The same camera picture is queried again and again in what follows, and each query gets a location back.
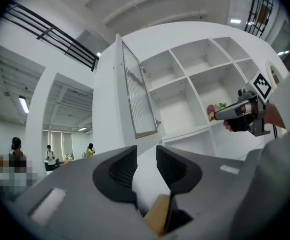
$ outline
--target black metal railing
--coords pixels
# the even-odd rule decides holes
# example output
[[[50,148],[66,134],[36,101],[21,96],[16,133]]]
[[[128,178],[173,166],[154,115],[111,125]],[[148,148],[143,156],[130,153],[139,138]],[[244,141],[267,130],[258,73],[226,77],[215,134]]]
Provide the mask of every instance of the black metal railing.
[[[266,29],[273,7],[274,0],[253,0],[245,31],[260,38]]]
[[[11,1],[2,17],[37,36],[38,40],[44,40],[60,49],[65,55],[74,58],[94,71],[96,61],[99,60],[97,55],[30,9]]]

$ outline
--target cabinet door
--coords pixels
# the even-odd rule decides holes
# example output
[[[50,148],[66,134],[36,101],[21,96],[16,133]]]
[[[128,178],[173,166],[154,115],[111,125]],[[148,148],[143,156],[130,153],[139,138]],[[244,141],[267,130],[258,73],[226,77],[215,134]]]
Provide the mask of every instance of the cabinet door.
[[[157,127],[137,57],[119,35],[116,36],[116,49],[120,123],[125,143],[128,143],[132,131],[137,139],[157,133]]]

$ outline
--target white shelving unit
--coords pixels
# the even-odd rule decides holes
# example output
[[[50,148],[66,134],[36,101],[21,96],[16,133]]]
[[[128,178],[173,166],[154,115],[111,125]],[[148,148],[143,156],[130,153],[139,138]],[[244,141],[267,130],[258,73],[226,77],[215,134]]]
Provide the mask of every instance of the white shelving unit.
[[[203,39],[142,62],[162,144],[209,156],[242,159],[263,139],[209,122],[210,104],[237,102],[238,90],[258,68],[231,38]]]
[[[146,70],[144,79],[147,89],[157,88],[185,76],[169,50],[143,61],[142,66]]]
[[[194,127],[207,126],[194,87],[186,77],[151,89],[149,93],[157,108],[154,114],[162,120],[165,135],[177,136]]]
[[[171,51],[188,76],[230,62],[229,58],[209,39],[187,43]]]
[[[236,64],[244,73],[248,81],[255,75],[255,73],[259,71],[258,67],[251,58],[238,60],[236,61]]]
[[[249,58],[249,55],[230,37],[213,38],[213,40],[224,49],[234,60]]]

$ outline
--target fluorescent light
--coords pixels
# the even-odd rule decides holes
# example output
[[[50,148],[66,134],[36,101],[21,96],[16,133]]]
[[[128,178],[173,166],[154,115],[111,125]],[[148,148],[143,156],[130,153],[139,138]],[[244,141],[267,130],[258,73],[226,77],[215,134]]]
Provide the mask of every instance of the fluorescent light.
[[[28,114],[28,107],[27,107],[27,104],[26,104],[26,99],[25,99],[25,97],[23,97],[23,96],[19,96],[18,99],[19,99],[19,101],[20,101],[21,106],[23,107],[24,112]]]
[[[240,22],[241,22],[241,20],[240,19],[231,19],[230,20],[230,23],[238,23],[238,24],[240,24]]]

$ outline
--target ceiling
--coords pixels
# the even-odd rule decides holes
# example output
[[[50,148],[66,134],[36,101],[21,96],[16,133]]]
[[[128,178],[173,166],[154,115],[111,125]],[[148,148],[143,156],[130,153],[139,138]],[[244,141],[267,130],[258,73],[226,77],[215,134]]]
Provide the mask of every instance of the ceiling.
[[[41,76],[29,67],[0,54],[0,119],[26,124],[18,97],[24,96],[29,105]],[[44,129],[76,131],[81,127],[92,129],[92,90],[79,90],[55,80],[50,90],[44,115]]]
[[[121,36],[177,21],[226,24],[230,0],[78,0]]]

